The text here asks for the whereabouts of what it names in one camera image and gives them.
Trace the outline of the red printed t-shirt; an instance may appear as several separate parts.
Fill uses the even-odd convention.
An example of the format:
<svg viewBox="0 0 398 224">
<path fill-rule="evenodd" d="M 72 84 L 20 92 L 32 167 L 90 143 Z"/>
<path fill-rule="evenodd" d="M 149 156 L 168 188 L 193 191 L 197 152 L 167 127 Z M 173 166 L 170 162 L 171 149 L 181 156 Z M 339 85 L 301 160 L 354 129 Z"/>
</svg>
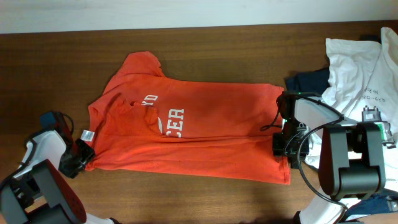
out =
<svg viewBox="0 0 398 224">
<path fill-rule="evenodd" d="M 129 54 L 91 105 L 87 170 L 132 170 L 290 184 L 272 152 L 279 86 L 166 77 L 150 52 Z"/>
</svg>

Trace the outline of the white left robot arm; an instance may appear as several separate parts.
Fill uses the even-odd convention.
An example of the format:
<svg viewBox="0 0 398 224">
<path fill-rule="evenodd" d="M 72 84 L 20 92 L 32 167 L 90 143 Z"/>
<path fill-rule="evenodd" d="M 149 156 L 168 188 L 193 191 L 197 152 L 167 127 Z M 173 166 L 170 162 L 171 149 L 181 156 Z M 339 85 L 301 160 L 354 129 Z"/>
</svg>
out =
<svg viewBox="0 0 398 224">
<path fill-rule="evenodd" d="M 58 171 L 67 145 L 56 131 L 35 133 L 16 171 L 1 182 L 1 215 L 6 223 L 115 224 L 89 214 Z"/>
</svg>

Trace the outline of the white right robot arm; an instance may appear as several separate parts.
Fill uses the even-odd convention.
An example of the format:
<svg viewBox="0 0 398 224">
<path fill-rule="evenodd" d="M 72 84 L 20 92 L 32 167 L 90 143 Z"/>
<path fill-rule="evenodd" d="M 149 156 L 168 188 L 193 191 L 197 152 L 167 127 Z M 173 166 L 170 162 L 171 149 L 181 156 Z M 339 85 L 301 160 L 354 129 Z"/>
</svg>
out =
<svg viewBox="0 0 398 224">
<path fill-rule="evenodd" d="M 376 122 L 349 119 L 315 93 L 284 91 L 276 103 L 284 124 L 273 135 L 273 153 L 286 157 L 315 194 L 306 208 L 296 212 L 293 223 L 342 223 L 352 203 L 384 189 L 383 144 Z M 322 140 L 320 189 L 311 185 L 302 169 L 313 134 Z"/>
</svg>

